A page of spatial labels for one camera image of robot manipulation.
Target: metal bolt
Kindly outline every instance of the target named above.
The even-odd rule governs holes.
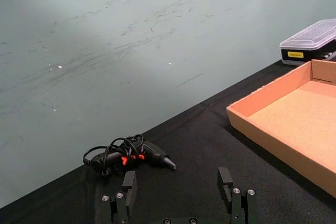
[[[107,196],[107,195],[104,195],[101,199],[102,199],[103,201],[108,201],[108,200],[110,199],[110,197]]]
[[[197,224],[197,219],[195,219],[195,218],[191,218],[191,219],[189,220],[189,223],[190,223],[190,224]]]
[[[255,192],[252,189],[247,190],[247,193],[250,194],[250,195],[254,195],[255,194]]]

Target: black fabric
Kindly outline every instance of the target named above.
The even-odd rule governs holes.
[[[216,182],[221,166],[235,186],[256,190],[261,223],[336,223],[336,199],[234,130],[225,111],[292,68],[277,62],[146,132],[177,170],[136,170],[131,223],[189,216],[229,223]],[[101,196],[120,190],[122,181],[81,166],[1,209],[0,223],[99,223]]]

